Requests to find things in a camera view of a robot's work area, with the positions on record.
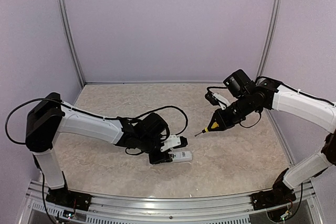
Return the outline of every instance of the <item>black bracket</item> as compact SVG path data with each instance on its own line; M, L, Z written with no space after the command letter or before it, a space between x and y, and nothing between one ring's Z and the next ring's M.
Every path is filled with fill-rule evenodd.
M326 143L322 148L322 153L326 156L327 160L336 165L336 130L333 134L329 134L325 139Z
M287 171L288 168L279 175L273 184L272 190L260 191L251 195L254 210L280 206L296 200L294 190L289 189L283 183L283 177Z
M92 196L90 194L69 190L64 174L63 178L65 181L64 187L54 190L49 189L46 201L55 205L68 207L71 209L88 211L91 204Z
M26 146L31 152L45 152L52 149L52 141L57 128L65 115L59 104L62 100L60 94L50 93L27 116Z
M260 191L258 193L251 195L251 200L254 210L261 210L269 207L275 207L290 203L296 200L294 193L289 193L283 197L281 200L274 201L276 192L272 189L269 191Z

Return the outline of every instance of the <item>black camera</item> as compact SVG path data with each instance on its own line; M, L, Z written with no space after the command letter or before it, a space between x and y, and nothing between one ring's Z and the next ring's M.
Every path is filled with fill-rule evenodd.
M254 81L241 69L231 74L223 83L235 98L241 98L244 95L251 94L256 87Z

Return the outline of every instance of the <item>screwdriver tip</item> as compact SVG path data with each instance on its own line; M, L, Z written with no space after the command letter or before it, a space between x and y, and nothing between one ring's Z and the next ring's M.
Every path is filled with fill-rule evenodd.
M197 137L198 135L201 135L203 132L201 131L201 132L199 132L199 133L197 133L194 137Z

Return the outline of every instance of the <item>enclosure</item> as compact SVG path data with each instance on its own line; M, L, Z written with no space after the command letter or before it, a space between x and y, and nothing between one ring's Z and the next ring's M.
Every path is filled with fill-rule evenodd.
M324 145L322 128L267 109L250 129L194 135L217 109L204 98L207 87L224 86L238 69L334 101L335 0L0 2L1 223L51 223L32 153L11 143L4 128L13 108L51 92L96 114L133 118L174 105L189 120L182 135L193 159L176 164L151 165L147 155L61 133L55 151L69 188L93 195L89 211L71 223L272 223L270 209L254 210L250 194L271 188L283 170ZM218 93L236 100L228 90ZM11 118L19 142L34 106ZM183 128L178 111L158 114L171 133ZM255 113L242 123L257 120ZM286 223L334 223L335 181L333 166L295 188L291 208L299 211ZM54 216L68 210L47 207Z

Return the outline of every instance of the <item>white arm segment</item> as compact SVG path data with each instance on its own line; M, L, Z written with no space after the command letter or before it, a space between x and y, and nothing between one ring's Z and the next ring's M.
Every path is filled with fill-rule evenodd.
M278 90L279 92L274 94L273 109L296 115L324 128L329 133L334 133L336 128L335 106L309 98L282 85L278 87ZM290 168L284 175L283 183L288 188L294 189L330 166L332 164L319 150Z
M62 118L57 129L59 133L67 132L79 134L101 139L111 144L117 144L123 134L119 120L94 118L93 116L79 113L65 107L62 107L62 111L65 112L65 116Z
M73 108L71 104L66 102L64 103ZM57 133L55 134L53 140L53 146L56 144L59 133L62 132L93 137L111 144L117 144L123 134L122 126L119 120L94 118L93 116L79 113L66 107L62 107L61 109L65 113L65 116L62 118L58 126ZM45 175L50 189L59 189L64 187L65 181L57 161L55 148L42 153L33 152L33 154Z
M329 133L336 129L336 107L326 102L306 97L294 92L283 85L274 94L272 108L288 112L309 122L317 124Z
M299 164L289 168L284 175L283 183L289 189L294 189L330 166L332 164L327 160L326 156L321 151L318 151L302 160Z

